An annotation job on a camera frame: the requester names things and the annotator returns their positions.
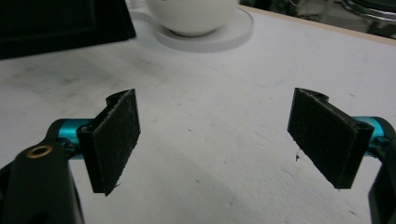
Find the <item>brass ring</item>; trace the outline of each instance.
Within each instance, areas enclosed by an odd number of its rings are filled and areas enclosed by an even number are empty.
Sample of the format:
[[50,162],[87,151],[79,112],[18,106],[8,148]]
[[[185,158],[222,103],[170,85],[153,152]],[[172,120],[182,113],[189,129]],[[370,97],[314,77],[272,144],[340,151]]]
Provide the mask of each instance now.
[[39,146],[39,147],[35,147],[33,149],[30,149],[26,156],[30,159],[37,159],[43,156],[46,156],[47,154],[49,154],[52,151],[52,147],[51,146]]

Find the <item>white bowl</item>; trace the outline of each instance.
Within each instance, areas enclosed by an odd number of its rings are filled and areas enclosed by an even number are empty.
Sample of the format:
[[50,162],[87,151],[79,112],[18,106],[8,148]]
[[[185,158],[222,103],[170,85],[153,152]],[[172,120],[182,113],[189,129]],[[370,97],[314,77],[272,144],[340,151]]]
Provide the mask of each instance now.
[[178,35],[198,36],[219,28],[235,13],[238,0],[146,0],[157,22]]

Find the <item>white tabletop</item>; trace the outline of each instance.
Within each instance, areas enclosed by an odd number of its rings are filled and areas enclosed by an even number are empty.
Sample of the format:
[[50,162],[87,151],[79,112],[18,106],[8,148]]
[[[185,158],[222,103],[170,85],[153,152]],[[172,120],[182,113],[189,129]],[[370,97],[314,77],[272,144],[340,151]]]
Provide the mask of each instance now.
[[338,191],[287,132],[295,87],[320,91],[349,115],[396,124],[391,41],[251,12],[253,36],[217,53],[137,39],[0,62],[0,166],[61,118],[93,118],[136,89],[142,133],[120,185],[93,194],[70,161],[86,223],[370,223],[379,161],[364,158]]

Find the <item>floor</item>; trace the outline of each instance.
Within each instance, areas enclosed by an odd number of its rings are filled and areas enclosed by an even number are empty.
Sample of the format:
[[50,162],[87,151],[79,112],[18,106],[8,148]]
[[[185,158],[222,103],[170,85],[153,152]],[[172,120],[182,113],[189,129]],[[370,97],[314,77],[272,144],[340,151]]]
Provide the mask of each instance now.
[[[294,6],[294,13],[297,17],[311,21],[320,21],[326,3],[326,0],[289,0],[289,2],[286,0],[286,3],[279,0],[272,6],[271,10],[287,14],[287,9],[284,8]],[[341,1],[336,0],[327,14],[326,21],[323,23],[366,33],[371,22],[346,11],[341,5]],[[380,28],[379,35],[396,38],[396,26],[382,24]]]

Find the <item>white saucer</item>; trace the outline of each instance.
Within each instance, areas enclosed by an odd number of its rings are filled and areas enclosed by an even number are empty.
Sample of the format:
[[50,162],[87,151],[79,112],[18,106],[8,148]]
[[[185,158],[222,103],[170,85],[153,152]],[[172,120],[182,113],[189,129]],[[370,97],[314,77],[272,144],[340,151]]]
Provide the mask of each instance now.
[[237,8],[233,18],[208,35],[186,37],[176,35],[156,22],[146,6],[129,9],[133,20],[148,22],[155,38],[166,47],[189,52],[216,52],[236,48],[251,37],[253,18]]

